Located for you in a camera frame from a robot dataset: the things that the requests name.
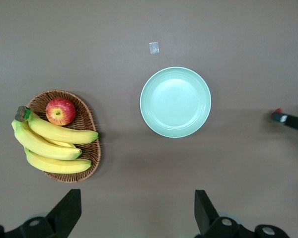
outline wicker basket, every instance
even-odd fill
[[[76,130],[96,130],[91,111],[85,102],[73,93],[63,90],[48,90],[44,91],[35,96],[27,105],[35,114],[40,118],[47,120],[45,115],[45,107],[54,98],[66,98],[71,100],[76,108],[76,116],[73,122],[66,125],[65,127],[76,129]],[[80,182],[89,178],[97,169],[100,162],[100,143],[99,140],[95,140],[92,143],[85,145],[76,145],[77,148],[82,150],[82,154],[79,158],[89,159],[92,161],[92,166],[81,173],[76,174],[54,174],[43,171],[48,177],[66,183]]]

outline plate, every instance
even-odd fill
[[[157,134],[180,138],[196,132],[211,110],[210,90],[203,78],[184,67],[155,73],[144,85],[140,110]]]

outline yellow banana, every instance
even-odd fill
[[[50,142],[51,144],[54,144],[54,145],[59,145],[59,146],[64,146],[64,147],[73,147],[73,148],[75,147],[73,144],[70,144],[70,143],[51,140],[51,139],[46,138],[46,137],[44,137],[44,139],[47,140],[48,142]]]
[[[26,159],[33,167],[50,173],[74,174],[88,170],[91,167],[91,161],[86,159],[76,160],[55,160],[38,155],[27,148],[24,148]]]
[[[43,137],[33,133],[27,121],[13,120],[11,123],[15,138],[26,148],[44,157],[59,160],[73,160],[81,155],[79,148],[63,147],[46,141]]]
[[[40,136],[48,138],[54,141],[66,142],[70,144],[87,144],[93,142],[98,138],[98,133],[93,130],[74,130],[41,119],[38,115],[32,112],[30,109],[23,106],[19,107],[18,111],[23,108],[25,113],[20,117],[16,117],[17,120],[27,120],[30,128]]]

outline red apple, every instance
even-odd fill
[[[76,109],[70,100],[55,98],[47,104],[45,114],[50,123],[54,125],[67,125],[74,120]]]

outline small plastic piece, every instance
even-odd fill
[[[158,42],[151,42],[151,43],[149,43],[149,46],[150,46],[150,54],[159,53]]]

